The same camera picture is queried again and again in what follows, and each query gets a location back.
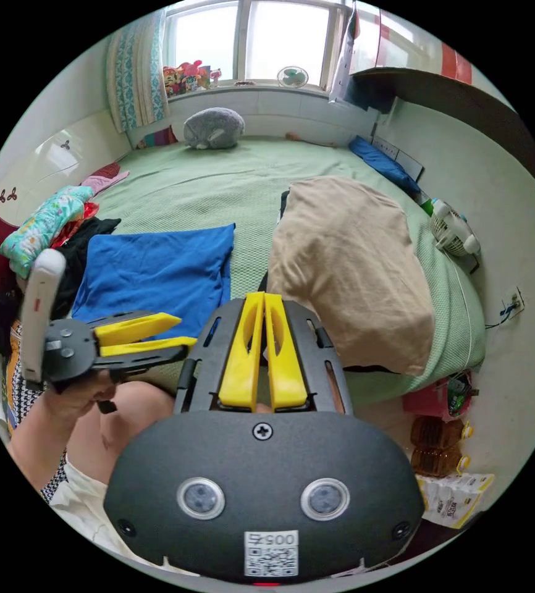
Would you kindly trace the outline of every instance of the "beige pillow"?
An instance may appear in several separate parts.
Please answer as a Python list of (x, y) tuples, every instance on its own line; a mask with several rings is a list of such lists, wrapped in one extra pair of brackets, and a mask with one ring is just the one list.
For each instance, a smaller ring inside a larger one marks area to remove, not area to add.
[(434, 308), (394, 200), (345, 177), (293, 183), (267, 277), (268, 292), (316, 313), (342, 366), (424, 372)]

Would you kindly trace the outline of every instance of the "windowsill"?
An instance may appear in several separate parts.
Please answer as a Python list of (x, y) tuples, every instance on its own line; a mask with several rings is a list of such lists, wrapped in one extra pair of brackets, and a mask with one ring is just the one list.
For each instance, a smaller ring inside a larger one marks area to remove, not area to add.
[(194, 91), (193, 93), (185, 93), (184, 95), (177, 95), (176, 97), (171, 97), (167, 99), (169, 103), (173, 101), (179, 101), (180, 99), (187, 99), (197, 96), (206, 96), (208, 94), (215, 94), (215, 93), (226, 93), (226, 92), (243, 92), (243, 91), (278, 91), (280, 93), (298, 93), (300, 95), (309, 95), (314, 97), (320, 98), (327, 98), (329, 97), (329, 92), (323, 91), (320, 88), (316, 87), (301, 87), (301, 88), (284, 88), (279, 85), (270, 85), (270, 84), (255, 84), (250, 86), (233, 86), (233, 85), (219, 85), (215, 86), (214, 88), (208, 88), (204, 91)]

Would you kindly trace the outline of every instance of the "bed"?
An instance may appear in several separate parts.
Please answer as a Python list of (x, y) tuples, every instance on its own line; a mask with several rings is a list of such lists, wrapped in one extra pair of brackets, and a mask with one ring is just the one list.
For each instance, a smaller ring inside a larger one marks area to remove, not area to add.
[[(410, 236), (430, 287), (436, 329), (424, 374), (346, 372), (352, 399), (363, 404), (398, 397), (483, 360), (484, 317), (468, 274), (434, 247), (428, 215), (350, 150), (246, 138), (225, 151), (195, 151), (179, 143), (150, 147), (126, 155), (120, 164), (130, 175), (96, 199), (99, 217), (122, 219), (114, 234), (236, 223), (231, 298), (258, 289), (268, 267), (280, 196), (290, 183), (318, 175), (341, 175), (369, 185), (396, 200), (406, 212)], [(180, 363), (166, 365), (139, 378), (174, 391), (180, 368)], [(260, 401), (265, 399), (266, 386), (267, 382), (260, 380)]]

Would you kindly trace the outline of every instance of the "power cord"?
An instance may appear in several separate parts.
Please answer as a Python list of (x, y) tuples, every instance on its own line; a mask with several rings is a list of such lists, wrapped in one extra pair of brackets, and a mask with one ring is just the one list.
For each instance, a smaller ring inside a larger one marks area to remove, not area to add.
[(467, 306), (467, 299), (465, 298), (465, 291), (463, 289), (463, 284), (461, 284), (461, 278), (459, 278), (459, 272), (457, 271), (457, 266), (455, 265), (455, 262), (453, 261), (451, 256), (444, 249), (442, 250), (442, 252), (446, 255), (447, 259), (451, 262), (451, 264), (453, 266), (453, 270), (455, 270), (455, 276), (457, 277), (457, 282), (459, 283), (459, 288), (461, 289), (461, 296), (463, 297), (463, 304), (465, 305), (465, 313), (467, 314), (467, 321), (468, 321), (468, 324), (470, 325), (470, 349), (467, 352), (467, 360), (465, 361), (465, 364), (463, 365), (463, 368), (461, 369), (461, 371), (459, 371), (459, 373), (458, 373), (458, 376), (459, 376), (468, 369), (468, 366), (470, 363), (471, 350), (473, 348), (473, 329), (471, 328), (470, 309)]
[(512, 305), (509, 305), (508, 307), (506, 307), (506, 309), (503, 309), (500, 312), (500, 317), (502, 317), (503, 315), (506, 315), (506, 317), (504, 317), (504, 319), (502, 321), (499, 321), (498, 323), (495, 323), (491, 326), (486, 326), (486, 329), (492, 329), (493, 327), (498, 327), (501, 326), (505, 321), (508, 321), (510, 319), (510, 314), (517, 308), (516, 303), (513, 303)]

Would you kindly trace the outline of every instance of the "curtain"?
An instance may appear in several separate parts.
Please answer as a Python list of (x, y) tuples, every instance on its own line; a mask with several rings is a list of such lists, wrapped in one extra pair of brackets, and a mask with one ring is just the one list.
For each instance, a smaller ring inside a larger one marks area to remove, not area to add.
[(119, 133), (168, 117), (162, 75), (166, 9), (115, 32), (107, 51), (107, 96)]
[(343, 36), (343, 46), (340, 52), (337, 67), (335, 69), (334, 81), (329, 93), (330, 103), (347, 103), (353, 94), (353, 80), (350, 76), (350, 64), (352, 63), (352, 52), (354, 50), (354, 40), (360, 34), (360, 20), (358, 18), (358, 9), (356, 1), (352, 2), (352, 15), (348, 21), (348, 27)]

